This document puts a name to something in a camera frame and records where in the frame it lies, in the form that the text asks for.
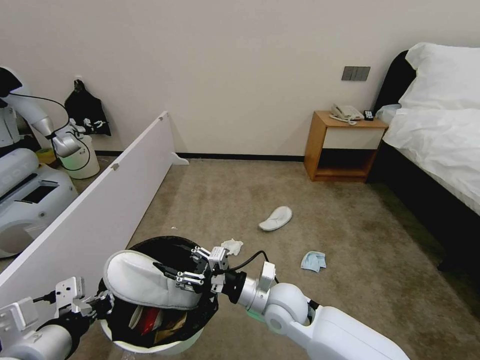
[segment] black headboard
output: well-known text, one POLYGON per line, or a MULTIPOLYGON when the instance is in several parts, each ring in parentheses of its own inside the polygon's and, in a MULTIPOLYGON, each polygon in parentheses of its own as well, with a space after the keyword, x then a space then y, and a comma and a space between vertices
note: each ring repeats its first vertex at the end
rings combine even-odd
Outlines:
POLYGON ((405 55, 407 55, 407 51, 402 51, 391 62, 373 107, 374 114, 384 105, 398 104, 402 95, 417 76, 415 70, 405 60, 405 55))

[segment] floor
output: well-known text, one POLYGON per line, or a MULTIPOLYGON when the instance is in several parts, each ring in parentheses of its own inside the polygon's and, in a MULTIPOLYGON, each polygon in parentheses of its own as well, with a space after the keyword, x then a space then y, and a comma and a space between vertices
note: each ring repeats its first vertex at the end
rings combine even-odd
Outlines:
MULTIPOLYGON (((381 184, 313 183, 303 164, 192 160, 173 166, 130 246, 177 235, 205 248, 234 238, 244 242, 230 264, 265 250, 281 282, 293 283, 321 305, 334 306, 392 339, 410 359, 480 359, 480 300, 461 273, 443 274, 443 250, 381 184), (284 227, 258 223, 280 205, 293 210, 284 227), (307 251, 326 254, 320 273, 300 269, 307 251)), ((245 269, 256 277, 261 260, 245 269)), ((307 359, 292 341, 269 332, 239 305, 220 309, 183 359, 307 359)), ((98 324, 72 360, 153 359, 123 352, 98 324)))
MULTIPOLYGON (((98 164, 100 165, 100 171, 92 177, 86 178, 86 179, 72 179, 72 183, 75 186, 76 191, 81 194, 91 183, 94 182, 94 180, 102 173, 103 170, 107 168, 115 159, 116 157, 114 156, 97 156, 98 159, 98 164)), ((0 273, 5 270, 11 263, 12 261, 15 260, 16 256, 13 257, 7 257, 7 258, 1 258, 0 259, 0 273)))

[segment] black bag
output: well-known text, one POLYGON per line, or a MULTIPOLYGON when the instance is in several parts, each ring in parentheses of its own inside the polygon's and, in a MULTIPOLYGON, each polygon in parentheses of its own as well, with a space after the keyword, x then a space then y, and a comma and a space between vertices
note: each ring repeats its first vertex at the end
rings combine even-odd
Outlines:
POLYGON ((81 80, 75 80, 73 87, 72 93, 65 100, 68 117, 85 128, 85 135, 112 136, 100 99, 89 93, 81 80))

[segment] white partition board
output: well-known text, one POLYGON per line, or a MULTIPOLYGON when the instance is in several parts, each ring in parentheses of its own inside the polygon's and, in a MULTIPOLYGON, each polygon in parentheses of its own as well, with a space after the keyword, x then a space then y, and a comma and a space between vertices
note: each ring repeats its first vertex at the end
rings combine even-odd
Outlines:
MULTIPOLYGON (((0 274, 0 307, 47 294, 72 276, 84 277, 87 294, 94 294, 105 261, 129 243, 173 151, 165 111, 0 274)), ((38 313, 45 321, 54 305, 39 303, 38 313)))

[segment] white bedsheet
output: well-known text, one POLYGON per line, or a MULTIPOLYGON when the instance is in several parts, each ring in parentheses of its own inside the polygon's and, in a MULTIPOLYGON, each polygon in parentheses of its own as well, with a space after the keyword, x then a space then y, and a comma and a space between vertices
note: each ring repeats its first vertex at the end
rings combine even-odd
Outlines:
POLYGON ((402 108, 383 140, 480 215, 480 109, 402 108))

